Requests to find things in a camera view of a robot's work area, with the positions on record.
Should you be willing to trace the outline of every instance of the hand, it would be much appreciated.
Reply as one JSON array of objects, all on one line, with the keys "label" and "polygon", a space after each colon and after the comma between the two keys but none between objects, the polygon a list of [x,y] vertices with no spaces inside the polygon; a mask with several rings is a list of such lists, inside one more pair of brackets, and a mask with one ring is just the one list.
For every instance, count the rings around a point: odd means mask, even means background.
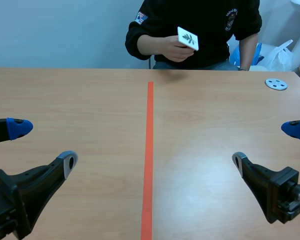
[{"label": "hand", "polygon": [[167,59],[180,63],[194,54],[194,49],[178,41],[178,36],[167,36],[160,43],[160,54]]}]

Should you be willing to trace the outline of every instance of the embroidered logo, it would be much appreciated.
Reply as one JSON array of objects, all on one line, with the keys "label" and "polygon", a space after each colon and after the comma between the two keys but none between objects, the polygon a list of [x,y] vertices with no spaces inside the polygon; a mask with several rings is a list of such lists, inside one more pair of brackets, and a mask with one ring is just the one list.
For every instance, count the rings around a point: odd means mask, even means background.
[{"label": "embroidered logo", "polygon": [[141,25],[147,18],[147,15],[144,15],[142,12],[138,12],[134,21]]},{"label": "embroidered logo", "polygon": [[228,21],[226,23],[225,30],[227,32],[231,30],[237,15],[238,15],[238,10],[236,8],[232,9],[226,14]]}]

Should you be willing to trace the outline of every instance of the white plastic bag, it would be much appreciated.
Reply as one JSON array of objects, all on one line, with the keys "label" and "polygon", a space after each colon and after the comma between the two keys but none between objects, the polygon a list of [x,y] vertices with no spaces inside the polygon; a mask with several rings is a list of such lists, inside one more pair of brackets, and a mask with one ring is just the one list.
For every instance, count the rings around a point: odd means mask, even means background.
[{"label": "white plastic bag", "polygon": [[292,71],[292,62],[294,54],[287,48],[293,40],[289,40],[281,46],[273,49],[257,65],[266,67],[272,72]]}]

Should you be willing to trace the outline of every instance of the blue fingertip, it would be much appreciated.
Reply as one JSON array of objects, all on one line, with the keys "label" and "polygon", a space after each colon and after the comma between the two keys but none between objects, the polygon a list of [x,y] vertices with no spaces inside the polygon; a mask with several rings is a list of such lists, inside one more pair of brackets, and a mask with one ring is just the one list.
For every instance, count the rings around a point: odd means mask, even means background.
[{"label": "blue fingertip", "polygon": [[300,139],[300,123],[297,125],[291,125],[288,121],[281,126],[281,129],[290,137]]},{"label": "blue fingertip", "polygon": [[34,125],[28,120],[23,120],[23,122],[18,123],[15,122],[14,118],[7,118],[6,127],[8,130],[9,138],[12,141],[19,138],[20,136],[24,136],[30,133],[34,128]]}]

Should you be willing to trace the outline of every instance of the black sweatshirt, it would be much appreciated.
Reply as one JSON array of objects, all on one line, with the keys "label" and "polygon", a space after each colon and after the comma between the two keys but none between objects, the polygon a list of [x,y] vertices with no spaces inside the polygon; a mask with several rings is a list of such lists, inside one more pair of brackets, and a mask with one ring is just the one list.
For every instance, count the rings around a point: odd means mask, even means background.
[{"label": "black sweatshirt", "polygon": [[155,60],[179,68],[207,67],[229,57],[227,41],[233,34],[240,41],[260,31],[259,5],[260,0],[144,0],[129,25],[125,46],[132,56],[147,60],[150,56],[137,47],[140,36],[175,36],[181,27],[198,36],[199,51],[182,62],[163,55]]}]

